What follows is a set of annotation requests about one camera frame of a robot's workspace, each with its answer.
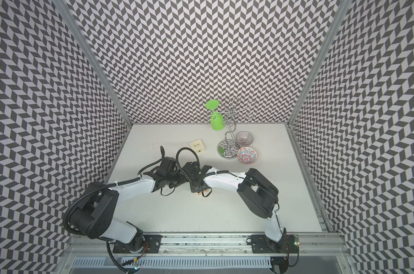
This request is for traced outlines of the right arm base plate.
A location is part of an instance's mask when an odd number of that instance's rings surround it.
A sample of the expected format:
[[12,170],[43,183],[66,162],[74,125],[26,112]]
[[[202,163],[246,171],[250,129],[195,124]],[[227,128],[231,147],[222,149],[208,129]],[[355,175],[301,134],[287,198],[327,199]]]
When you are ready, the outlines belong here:
[[287,234],[279,242],[275,242],[265,235],[254,234],[247,238],[253,253],[299,253],[299,243],[295,235]]

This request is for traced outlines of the cream small jewelry box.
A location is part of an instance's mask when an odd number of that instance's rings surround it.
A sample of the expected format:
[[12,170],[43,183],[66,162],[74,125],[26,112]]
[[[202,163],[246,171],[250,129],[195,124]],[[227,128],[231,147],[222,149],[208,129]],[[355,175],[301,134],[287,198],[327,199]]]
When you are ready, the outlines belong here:
[[192,142],[189,142],[189,146],[197,154],[203,153],[206,150],[206,147],[201,139],[197,139]]

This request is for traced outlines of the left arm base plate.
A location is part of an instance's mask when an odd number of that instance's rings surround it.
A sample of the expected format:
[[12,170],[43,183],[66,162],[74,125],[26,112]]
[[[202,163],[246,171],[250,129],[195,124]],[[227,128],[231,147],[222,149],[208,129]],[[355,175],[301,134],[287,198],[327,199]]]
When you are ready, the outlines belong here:
[[161,246],[161,241],[162,235],[159,234],[136,236],[128,244],[116,241],[114,243],[112,251],[115,254],[158,253]]

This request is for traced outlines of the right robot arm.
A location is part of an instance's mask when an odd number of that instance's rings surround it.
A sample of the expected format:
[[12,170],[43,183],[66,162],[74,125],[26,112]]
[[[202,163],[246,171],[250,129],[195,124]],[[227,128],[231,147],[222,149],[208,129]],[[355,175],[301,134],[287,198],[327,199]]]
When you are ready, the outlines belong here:
[[211,166],[199,168],[192,162],[178,169],[193,192],[214,188],[236,192],[253,214],[265,220],[264,235],[268,249],[279,253],[285,246],[287,231],[278,214],[279,190],[258,170],[230,172]]

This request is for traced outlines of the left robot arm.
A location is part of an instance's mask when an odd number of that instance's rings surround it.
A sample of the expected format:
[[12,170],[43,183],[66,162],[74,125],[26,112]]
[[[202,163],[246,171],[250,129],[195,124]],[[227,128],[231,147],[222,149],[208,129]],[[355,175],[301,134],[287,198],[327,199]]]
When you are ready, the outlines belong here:
[[117,206],[166,186],[173,190],[185,182],[187,177],[181,172],[176,159],[162,156],[139,170],[133,179],[90,184],[66,210],[63,226],[73,235],[125,244],[129,251],[140,252],[145,245],[143,230],[129,221],[115,218]]

